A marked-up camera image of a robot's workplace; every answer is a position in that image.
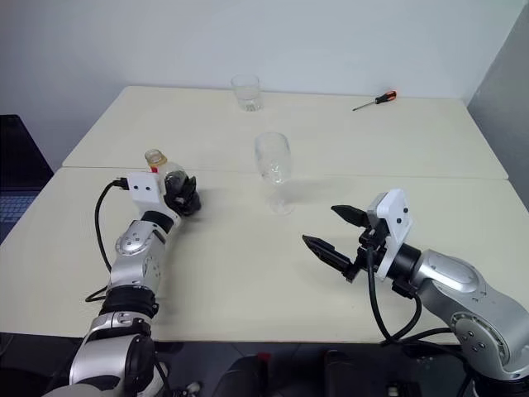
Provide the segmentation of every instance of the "transparent glass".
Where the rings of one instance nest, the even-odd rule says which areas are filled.
[[[288,202],[284,185],[292,175],[290,145],[285,135],[265,132],[255,138],[255,162],[261,177],[273,188],[268,197],[272,211],[286,215],[293,211]]]
[[[255,112],[263,107],[259,78],[253,74],[238,74],[231,79],[231,87],[242,110]]]

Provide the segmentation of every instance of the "wine glass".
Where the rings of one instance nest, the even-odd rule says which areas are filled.
[[[292,174],[290,146],[287,137],[277,132],[265,132],[255,138],[255,162],[263,180],[271,185],[274,192],[269,196],[269,205],[278,215],[292,212],[284,184]]]

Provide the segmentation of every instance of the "robotic arm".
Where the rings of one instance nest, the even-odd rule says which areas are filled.
[[[419,296],[460,341],[480,397],[529,395],[529,313],[488,285],[469,263],[404,244],[412,219],[401,189],[379,195],[367,212],[345,205],[332,209],[365,228],[358,256],[353,263],[331,244],[303,236],[318,258],[350,282],[372,260],[376,275],[392,279],[395,292]]]
[[[150,338],[158,312],[160,284],[171,235],[201,207],[195,178],[182,171],[179,191],[156,173],[135,172],[121,179],[140,210],[116,243],[107,293],[70,369],[69,383],[47,394],[60,396],[156,395],[162,380],[155,373],[155,343]]]

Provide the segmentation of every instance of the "table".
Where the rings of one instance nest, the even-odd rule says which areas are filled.
[[[93,228],[103,186],[123,169],[63,168],[0,246],[0,332],[80,337],[101,303],[89,293],[107,283]],[[365,273],[354,284],[320,262],[302,234],[324,238],[353,256],[359,228],[332,204],[366,208],[379,192],[407,191],[415,225],[407,242],[458,256],[496,289],[529,309],[529,214],[501,179],[317,176],[293,180],[296,208],[270,213],[257,175],[194,173],[202,210],[186,222],[164,265],[153,337],[161,341],[376,342]],[[102,235],[113,244],[137,216],[127,192],[102,206]],[[412,314],[412,302],[378,286],[390,330]],[[424,310],[417,330],[441,326]],[[455,342],[439,336],[439,342]]]
[[[277,131],[298,175],[507,178],[460,100],[397,98],[352,112],[372,98],[263,96],[262,111],[243,112],[228,90],[125,88],[64,166],[142,168],[156,147],[187,170],[254,172],[254,138]]]

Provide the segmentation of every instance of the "floor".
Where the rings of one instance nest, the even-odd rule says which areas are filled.
[[[0,352],[10,338],[9,335],[2,335]],[[8,368],[15,368],[51,376],[62,366],[78,342],[78,339],[17,334],[0,357],[0,375]],[[269,365],[271,386],[286,385],[292,382],[292,379],[317,383],[322,375],[322,355],[330,349],[340,350],[357,358],[363,371],[360,378],[379,385],[380,397],[387,395],[385,386],[394,380],[419,382],[422,396],[456,396],[457,388],[464,376],[460,363],[452,357],[411,359],[404,356],[398,347],[381,348],[368,344],[162,343],[160,350],[166,352],[160,353],[160,358],[170,365],[169,383],[172,388],[184,387],[198,380],[203,384],[200,397],[211,397],[217,382],[233,362],[242,356],[251,356],[259,352],[271,354]],[[294,393],[288,397],[299,395],[301,394]],[[321,391],[311,389],[303,392],[303,397],[312,395],[315,397],[321,395]]]

